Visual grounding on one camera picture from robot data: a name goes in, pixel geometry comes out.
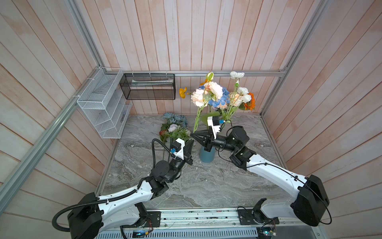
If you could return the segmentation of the teal cylindrical vase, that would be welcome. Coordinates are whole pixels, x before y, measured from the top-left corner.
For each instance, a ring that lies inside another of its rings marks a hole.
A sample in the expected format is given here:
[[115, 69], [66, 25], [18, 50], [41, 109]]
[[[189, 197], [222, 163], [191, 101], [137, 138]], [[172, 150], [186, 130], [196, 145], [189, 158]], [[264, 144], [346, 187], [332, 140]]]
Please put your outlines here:
[[199, 152], [200, 160], [204, 163], [211, 163], [215, 158], [216, 149], [214, 147], [211, 148], [210, 151], [205, 150], [205, 147], [202, 146]]

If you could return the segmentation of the pink white green bouquet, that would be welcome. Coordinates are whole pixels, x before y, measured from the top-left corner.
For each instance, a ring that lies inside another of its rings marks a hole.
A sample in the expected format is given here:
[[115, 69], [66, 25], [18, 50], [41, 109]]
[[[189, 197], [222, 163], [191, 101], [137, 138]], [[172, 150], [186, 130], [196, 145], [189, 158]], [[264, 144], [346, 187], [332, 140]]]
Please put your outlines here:
[[164, 123], [159, 131], [162, 142], [166, 143], [169, 139], [170, 144], [178, 138], [187, 142], [191, 139], [190, 134], [191, 132], [188, 129], [175, 123]]

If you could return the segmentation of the peach carnation stem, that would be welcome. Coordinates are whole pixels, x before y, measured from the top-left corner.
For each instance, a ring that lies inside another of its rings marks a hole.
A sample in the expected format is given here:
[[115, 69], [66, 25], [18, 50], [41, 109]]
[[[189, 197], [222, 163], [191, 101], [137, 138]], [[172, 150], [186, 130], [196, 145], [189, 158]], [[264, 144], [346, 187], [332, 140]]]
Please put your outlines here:
[[223, 88], [213, 81], [213, 77], [214, 73], [209, 72], [205, 83], [191, 94], [192, 103], [198, 107], [193, 132], [198, 129], [203, 109], [209, 105], [210, 101], [218, 102], [223, 97]]

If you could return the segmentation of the light blue hydrangea stem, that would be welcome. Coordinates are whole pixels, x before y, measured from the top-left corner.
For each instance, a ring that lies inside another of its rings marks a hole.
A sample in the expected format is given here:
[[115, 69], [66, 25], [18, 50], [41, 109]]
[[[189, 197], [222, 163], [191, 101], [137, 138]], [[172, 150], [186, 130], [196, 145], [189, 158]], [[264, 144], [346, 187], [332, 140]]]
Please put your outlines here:
[[201, 116], [201, 121], [207, 125], [207, 118], [209, 116], [220, 116], [223, 120], [230, 120], [229, 106], [230, 106], [230, 93], [225, 87], [223, 88], [223, 97], [218, 102], [209, 102], [208, 113]]

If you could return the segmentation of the yellow orange poppy stem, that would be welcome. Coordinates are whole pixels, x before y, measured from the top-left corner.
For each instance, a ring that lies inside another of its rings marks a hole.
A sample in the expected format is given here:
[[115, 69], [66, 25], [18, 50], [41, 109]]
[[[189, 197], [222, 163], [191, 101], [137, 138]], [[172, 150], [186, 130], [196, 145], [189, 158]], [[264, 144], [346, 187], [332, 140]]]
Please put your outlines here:
[[181, 89], [179, 90], [179, 95], [180, 95], [181, 98], [184, 99], [184, 98], [186, 97], [186, 95], [191, 96], [191, 95], [194, 95], [194, 94], [199, 94], [199, 91], [203, 91], [203, 90], [204, 90], [204, 85], [205, 85], [206, 83], [208, 83], [208, 82], [209, 82], [209, 80], [208, 80], [208, 79], [205, 79], [204, 82], [200, 83], [200, 87], [197, 88], [197, 89], [195, 89], [193, 92], [188, 91], [187, 87], [185, 87], [185, 88], [181, 88]]

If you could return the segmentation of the orange gerbera flower stem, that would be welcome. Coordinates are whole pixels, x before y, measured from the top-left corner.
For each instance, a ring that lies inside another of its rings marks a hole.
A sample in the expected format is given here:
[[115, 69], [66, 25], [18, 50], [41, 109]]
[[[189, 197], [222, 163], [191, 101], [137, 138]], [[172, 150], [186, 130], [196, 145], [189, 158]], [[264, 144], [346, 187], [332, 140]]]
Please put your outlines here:
[[252, 111], [256, 106], [256, 100], [253, 93], [246, 94], [243, 102], [245, 111]]

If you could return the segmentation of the white ranunculus stem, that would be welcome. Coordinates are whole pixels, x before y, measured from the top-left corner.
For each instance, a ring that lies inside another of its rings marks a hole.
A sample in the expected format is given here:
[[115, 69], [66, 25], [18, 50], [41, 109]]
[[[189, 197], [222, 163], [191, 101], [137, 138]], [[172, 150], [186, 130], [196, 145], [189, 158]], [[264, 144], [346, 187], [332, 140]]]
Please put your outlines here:
[[243, 101], [245, 100], [245, 95], [250, 92], [247, 88], [240, 86], [240, 79], [244, 77], [244, 73], [232, 71], [230, 77], [235, 81], [234, 89], [230, 92], [229, 116], [232, 118], [237, 110], [245, 111]]

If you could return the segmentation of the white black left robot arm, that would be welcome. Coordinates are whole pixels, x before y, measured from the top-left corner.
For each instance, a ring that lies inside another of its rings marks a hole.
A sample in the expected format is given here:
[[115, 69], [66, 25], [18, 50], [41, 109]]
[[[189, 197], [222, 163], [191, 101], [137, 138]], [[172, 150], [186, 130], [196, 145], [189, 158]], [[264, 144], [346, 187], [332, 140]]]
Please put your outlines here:
[[87, 194], [78, 204], [59, 211], [52, 219], [53, 228], [69, 232], [73, 239], [94, 239], [108, 229], [143, 226], [148, 220], [144, 203], [163, 195], [180, 177], [183, 166], [193, 164], [193, 145], [192, 139], [176, 139], [171, 147], [165, 147], [170, 162], [155, 162], [151, 173], [128, 189], [98, 197]]

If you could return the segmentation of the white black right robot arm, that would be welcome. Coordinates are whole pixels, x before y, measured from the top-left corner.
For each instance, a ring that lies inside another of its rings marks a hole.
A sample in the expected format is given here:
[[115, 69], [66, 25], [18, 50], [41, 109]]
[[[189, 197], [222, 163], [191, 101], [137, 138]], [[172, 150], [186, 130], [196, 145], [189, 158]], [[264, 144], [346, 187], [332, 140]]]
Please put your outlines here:
[[191, 133], [206, 151], [212, 147], [231, 152], [230, 161], [238, 168], [252, 172], [276, 184], [289, 194], [281, 200], [260, 199], [252, 209], [255, 222], [265, 224], [274, 218], [297, 218], [316, 227], [328, 212], [329, 199], [320, 178], [293, 173], [266, 160], [246, 143], [249, 137], [242, 126], [234, 126], [227, 136], [220, 136], [214, 127]]

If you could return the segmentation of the aluminium frame rail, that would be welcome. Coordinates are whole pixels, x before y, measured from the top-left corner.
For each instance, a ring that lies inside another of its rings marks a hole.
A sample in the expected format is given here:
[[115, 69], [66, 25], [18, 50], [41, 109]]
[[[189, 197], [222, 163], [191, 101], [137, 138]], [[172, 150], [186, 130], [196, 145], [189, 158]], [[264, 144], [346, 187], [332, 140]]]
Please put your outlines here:
[[123, 74], [174, 74], [176, 77], [203, 77], [209, 72], [213, 72], [217, 77], [230, 77], [232, 71], [244, 73], [245, 77], [282, 77], [287, 72], [286, 70], [121, 70]]

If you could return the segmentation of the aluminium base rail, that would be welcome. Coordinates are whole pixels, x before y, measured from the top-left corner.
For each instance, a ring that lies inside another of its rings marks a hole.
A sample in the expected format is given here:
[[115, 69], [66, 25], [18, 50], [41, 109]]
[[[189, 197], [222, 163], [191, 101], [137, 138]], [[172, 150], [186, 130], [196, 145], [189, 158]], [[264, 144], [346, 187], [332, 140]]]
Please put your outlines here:
[[145, 227], [119, 227], [99, 232], [96, 239], [327, 239], [323, 227], [296, 218], [268, 224], [250, 222], [251, 210], [239, 208], [153, 209]]

